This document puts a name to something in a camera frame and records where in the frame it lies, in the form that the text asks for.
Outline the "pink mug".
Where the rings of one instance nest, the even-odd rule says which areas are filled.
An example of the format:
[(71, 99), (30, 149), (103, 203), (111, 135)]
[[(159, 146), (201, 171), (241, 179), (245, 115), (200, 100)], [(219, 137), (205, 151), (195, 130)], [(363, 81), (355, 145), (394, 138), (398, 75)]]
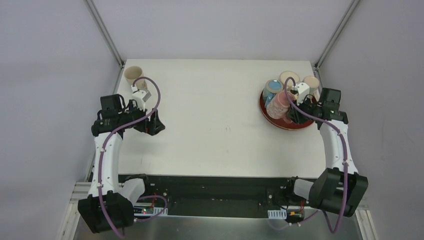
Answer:
[(290, 110), (290, 102), (293, 100), (294, 95), (291, 92), (288, 92), (288, 96), (286, 96), (284, 91), (279, 92), (265, 107), (266, 113), (269, 117), (275, 120), (286, 118), (287, 113)]

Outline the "cream floral mug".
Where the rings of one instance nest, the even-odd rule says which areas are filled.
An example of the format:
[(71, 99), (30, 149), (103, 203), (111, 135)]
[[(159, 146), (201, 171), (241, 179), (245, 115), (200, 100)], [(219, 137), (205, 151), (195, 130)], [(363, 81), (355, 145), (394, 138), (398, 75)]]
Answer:
[[(132, 87), (136, 79), (144, 76), (144, 72), (143, 69), (139, 66), (130, 66), (123, 72), (123, 76), (126, 79), (127, 83)], [(148, 88), (145, 79), (138, 80), (135, 86), (139, 90)]]

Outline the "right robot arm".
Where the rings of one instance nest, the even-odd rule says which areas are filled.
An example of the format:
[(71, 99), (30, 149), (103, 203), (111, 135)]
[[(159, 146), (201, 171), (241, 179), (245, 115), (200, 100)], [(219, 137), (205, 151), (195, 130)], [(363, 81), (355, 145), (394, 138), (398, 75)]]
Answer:
[(296, 124), (312, 120), (317, 125), (325, 154), (325, 170), (314, 181), (291, 177), (283, 190), (284, 200), (290, 205), (308, 201), (310, 207), (351, 217), (359, 206), (367, 188), (368, 179), (359, 174), (348, 141), (347, 113), (340, 110), (340, 90), (323, 88), (319, 100), (311, 100), (291, 87), (288, 118)]

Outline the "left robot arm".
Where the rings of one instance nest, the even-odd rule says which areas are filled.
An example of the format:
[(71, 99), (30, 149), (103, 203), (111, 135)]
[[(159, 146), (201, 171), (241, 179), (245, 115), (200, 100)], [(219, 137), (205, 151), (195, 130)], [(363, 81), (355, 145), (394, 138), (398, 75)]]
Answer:
[(153, 189), (137, 177), (119, 184), (119, 155), (127, 129), (154, 136), (166, 127), (158, 110), (146, 110), (150, 93), (133, 93), (128, 103), (120, 94), (102, 96), (101, 109), (91, 126), (95, 142), (93, 178), (87, 197), (78, 201), (78, 212), (92, 233), (115, 231), (134, 223), (134, 204), (147, 202)]

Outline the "cream green mug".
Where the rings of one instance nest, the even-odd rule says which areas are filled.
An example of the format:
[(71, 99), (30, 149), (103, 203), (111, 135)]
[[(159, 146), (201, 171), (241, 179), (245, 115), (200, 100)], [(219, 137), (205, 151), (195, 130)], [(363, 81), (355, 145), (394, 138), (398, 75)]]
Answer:
[(316, 91), (320, 87), (320, 80), (316, 78), (315, 76), (310, 75), (310, 76), (306, 76), (302, 82), (309, 86), (309, 94), (311, 94), (312, 96), (315, 96)]

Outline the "blue mug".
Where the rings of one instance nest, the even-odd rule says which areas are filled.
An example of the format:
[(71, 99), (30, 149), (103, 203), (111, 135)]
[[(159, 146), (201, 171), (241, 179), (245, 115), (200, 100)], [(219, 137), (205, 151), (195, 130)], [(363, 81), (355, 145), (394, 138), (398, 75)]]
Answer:
[(275, 95), (284, 90), (283, 83), (278, 79), (270, 79), (266, 82), (262, 91), (262, 100), (266, 108)]

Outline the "red round tray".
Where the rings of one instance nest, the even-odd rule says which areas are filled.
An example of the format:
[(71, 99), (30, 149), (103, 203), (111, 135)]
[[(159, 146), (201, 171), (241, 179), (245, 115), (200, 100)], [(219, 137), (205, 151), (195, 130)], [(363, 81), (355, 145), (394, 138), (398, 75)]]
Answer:
[(262, 99), (262, 93), (260, 94), (258, 101), (259, 101), (259, 107), (260, 107), (260, 110), (262, 112), (262, 115), (265, 117), (265, 119), (269, 123), (271, 123), (273, 126), (279, 128), (279, 129), (294, 131), (294, 130), (305, 129), (305, 128), (311, 126), (312, 124), (314, 124), (314, 121), (312, 121), (312, 120), (307, 120), (306, 122), (304, 122), (302, 124), (297, 124), (297, 123), (293, 123), (293, 122), (287, 123), (282, 118), (280, 118), (280, 119), (271, 118), (267, 114), (267, 111), (266, 111), (266, 108), (265, 108), (265, 102)]

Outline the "right aluminium frame post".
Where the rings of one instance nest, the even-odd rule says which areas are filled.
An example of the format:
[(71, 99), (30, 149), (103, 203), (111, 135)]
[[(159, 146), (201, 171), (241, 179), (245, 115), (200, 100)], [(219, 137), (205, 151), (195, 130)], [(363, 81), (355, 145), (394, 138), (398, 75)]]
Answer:
[(342, 18), (340, 19), (339, 23), (337, 24), (337, 26), (336, 26), (334, 32), (332, 33), (330, 39), (328, 40), (327, 44), (325, 45), (325, 47), (324, 47), (322, 53), (320, 54), (318, 60), (314, 64), (314, 67), (317, 71), (319, 71), (320, 68), (322, 67), (323, 63), (325, 62), (325, 60), (329, 56), (332, 48), (337, 43), (337, 41), (340, 38), (341, 34), (343, 33), (345, 27), (349, 23), (350, 19), (354, 15), (357, 7), (359, 6), (359, 4), (361, 2), (362, 2), (361, 0), (351, 0), (350, 1), (346, 11), (344, 12)]

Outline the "aluminium frame post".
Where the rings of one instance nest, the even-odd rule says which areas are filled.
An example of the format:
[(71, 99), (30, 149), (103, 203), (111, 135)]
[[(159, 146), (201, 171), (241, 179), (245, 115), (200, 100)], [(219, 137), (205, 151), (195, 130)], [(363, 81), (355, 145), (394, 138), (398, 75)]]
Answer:
[(317, 71), (319, 71), (320, 68), (322, 67), (323, 63), (325, 62), (325, 60), (329, 56), (332, 48), (337, 43), (337, 41), (340, 38), (341, 34), (343, 33), (345, 27), (349, 23), (350, 19), (354, 15), (357, 7), (359, 6), (359, 4), (361, 2), (362, 2), (361, 0), (351, 0), (350, 1), (346, 11), (344, 12), (342, 18), (340, 19), (339, 23), (337, 24), (337, 26), (336, 26), (334, 32), (332, 33), (330, 39), (328, 40), (327, 44), (325, 45), (325, 47), (324, 47), (322, 53), (320, 54), (318, 60), (314, 64), (314, 67)]
[(118, 66), (123, 69), (125, 65), (125, 61), (123, 60), (121, 54), (119, 53), (119, 50), (114, 43), (112, 36), (110, 35), (107, 26), (93, 0), (84, 0), (84, 4), (87, 7), (88, 12), (90, 13), (91, 17), (93, 18), (93, 21), (95, 25), (97, 26), (100, 35), (102, 36), (106, 46), (108, 47), (109, 51), (111, 52), (114, 60), (118, 64)]

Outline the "left aluminium frame post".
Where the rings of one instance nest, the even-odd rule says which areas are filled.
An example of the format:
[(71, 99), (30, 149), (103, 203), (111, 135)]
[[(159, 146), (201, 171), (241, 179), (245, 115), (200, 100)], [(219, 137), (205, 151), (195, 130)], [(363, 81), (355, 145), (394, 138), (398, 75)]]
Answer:
[(114, 60), (118, 64), (118, 66), (123, 69), (125, 65), (125, 61), (123, 60), (121, 54), (119, 53), (119, 50), (114, 43), (112, 36), (110, 35), (107, 26), (93, 0), (84, 0), (84, 4), (87, 7), (88, 12), (90, 13), (91, 17), (93, 18), (93, 21), (95, 25), (97, 26), (100, 35), (102, 36), (106, 46), (108, 47), (109, 51), (111, 52)]

